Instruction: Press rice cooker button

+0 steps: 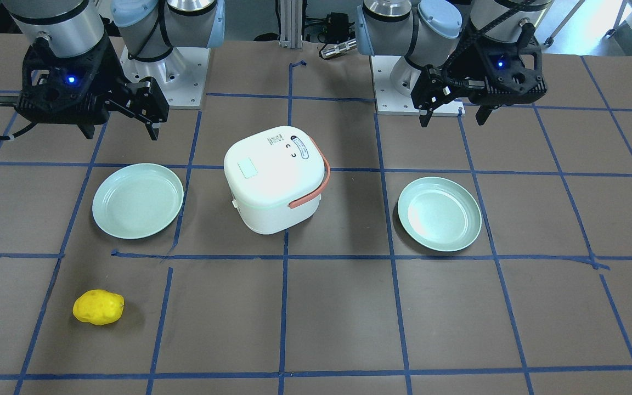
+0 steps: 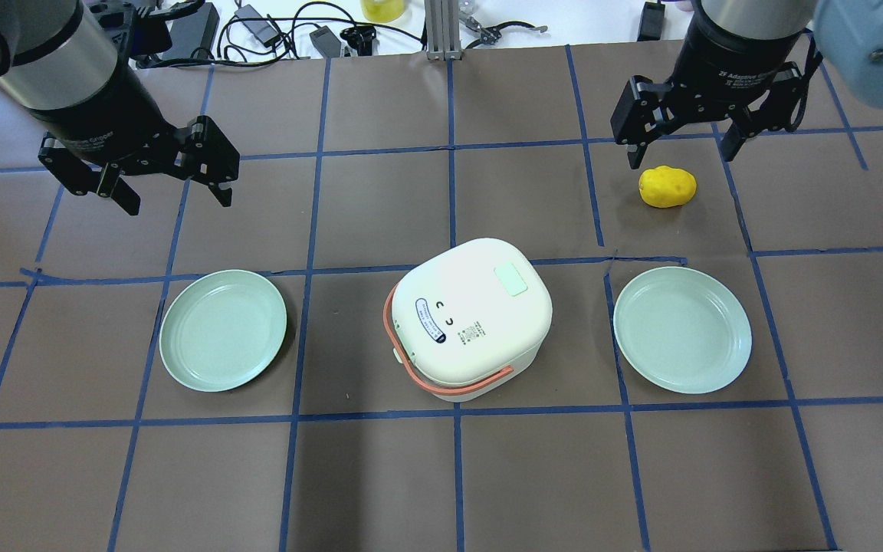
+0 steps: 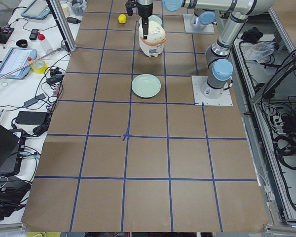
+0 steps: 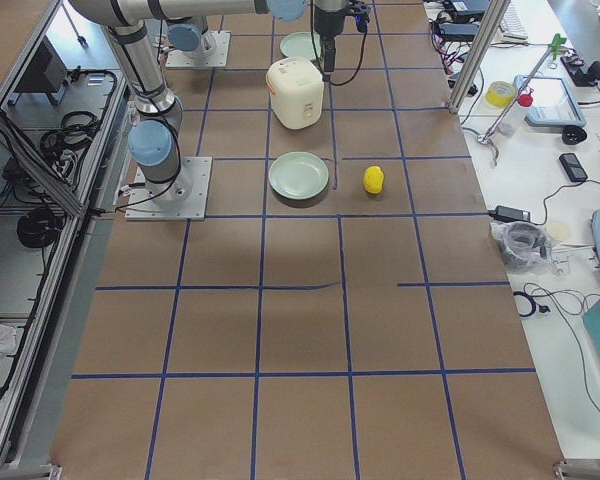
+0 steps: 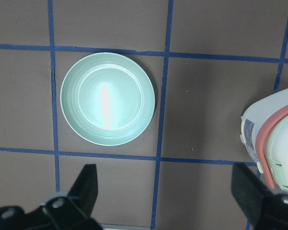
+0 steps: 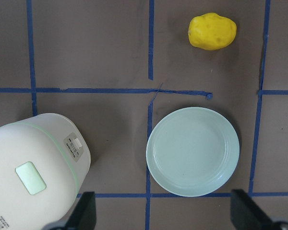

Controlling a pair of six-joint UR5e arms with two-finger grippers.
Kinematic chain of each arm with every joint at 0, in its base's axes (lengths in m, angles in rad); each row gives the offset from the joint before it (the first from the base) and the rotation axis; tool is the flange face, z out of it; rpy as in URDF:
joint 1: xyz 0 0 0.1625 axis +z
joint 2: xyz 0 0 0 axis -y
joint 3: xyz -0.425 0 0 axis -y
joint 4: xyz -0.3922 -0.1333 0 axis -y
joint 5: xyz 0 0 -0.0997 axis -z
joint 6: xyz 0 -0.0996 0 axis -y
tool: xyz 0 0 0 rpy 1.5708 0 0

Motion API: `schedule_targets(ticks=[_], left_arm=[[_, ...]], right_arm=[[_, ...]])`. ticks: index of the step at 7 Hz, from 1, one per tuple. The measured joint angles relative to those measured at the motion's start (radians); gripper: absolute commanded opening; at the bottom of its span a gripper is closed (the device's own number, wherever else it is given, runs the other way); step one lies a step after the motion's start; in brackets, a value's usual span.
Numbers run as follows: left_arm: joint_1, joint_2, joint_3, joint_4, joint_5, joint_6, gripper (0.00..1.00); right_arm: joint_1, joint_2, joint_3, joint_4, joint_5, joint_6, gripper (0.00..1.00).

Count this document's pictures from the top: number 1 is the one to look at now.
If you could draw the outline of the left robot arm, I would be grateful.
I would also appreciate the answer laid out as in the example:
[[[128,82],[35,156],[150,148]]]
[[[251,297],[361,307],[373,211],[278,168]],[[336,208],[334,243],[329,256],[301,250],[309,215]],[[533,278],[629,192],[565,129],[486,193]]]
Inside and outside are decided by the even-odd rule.
[[[397,56],[419,122],[466,98],[487,122],[501,106],[546,95],[537,25],[551,1],[473,1],[469,15],[448,1],[364,1],[355,37],[362,55]]]

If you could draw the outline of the green plate near right arm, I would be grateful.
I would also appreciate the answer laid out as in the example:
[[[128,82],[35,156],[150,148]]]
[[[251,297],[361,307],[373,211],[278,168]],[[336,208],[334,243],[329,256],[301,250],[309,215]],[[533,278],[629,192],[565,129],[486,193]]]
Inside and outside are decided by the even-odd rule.
[[[112,173],[96,190],[91,213],[108,235],[135,240],[155,235],[178,217],[185,188],[170,169],[135,164]]]

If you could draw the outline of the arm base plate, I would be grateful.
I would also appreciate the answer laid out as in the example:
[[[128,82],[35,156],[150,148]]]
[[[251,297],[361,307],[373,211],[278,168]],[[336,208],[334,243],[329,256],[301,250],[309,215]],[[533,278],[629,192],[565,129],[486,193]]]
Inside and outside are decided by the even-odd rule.
[[[370,65],[376,112],[379,115],[419,115],[411,91],[420,71],[411,67],[402,56],[371,56]]]
[[[128,48],[121,54],[121,66],[131,82],[155,78],[170,108],[199,110],[204,98],[209,68],[210,48],[179,47],[165,59],[152,63],[128,58]]]

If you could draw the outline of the green plate near left arm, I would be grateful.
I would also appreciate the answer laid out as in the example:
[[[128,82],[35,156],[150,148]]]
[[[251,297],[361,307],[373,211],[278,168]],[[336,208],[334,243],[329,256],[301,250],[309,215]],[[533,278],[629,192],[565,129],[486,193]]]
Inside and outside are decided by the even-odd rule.
[[[441,252],[466,249],[477,240],[482,227],[476,199],[460,184],[442,177],[410,182],[399,195],[397,214],[413,240]]]

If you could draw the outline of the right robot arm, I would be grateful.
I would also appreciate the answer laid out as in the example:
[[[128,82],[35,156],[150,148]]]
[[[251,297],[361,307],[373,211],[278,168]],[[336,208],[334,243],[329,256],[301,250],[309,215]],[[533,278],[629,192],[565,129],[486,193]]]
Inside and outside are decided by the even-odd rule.
[[[208,52],[225,38],[223,1],[113,1],[125,43],[118,56],[93,1],[5,1],[30,40],[18,97],[0,99],[30,123],[75,125],[86,138],[118,112],[143,123],[151,140],[168,120],[172,94],[198,90],[199,64],[182,48]]]

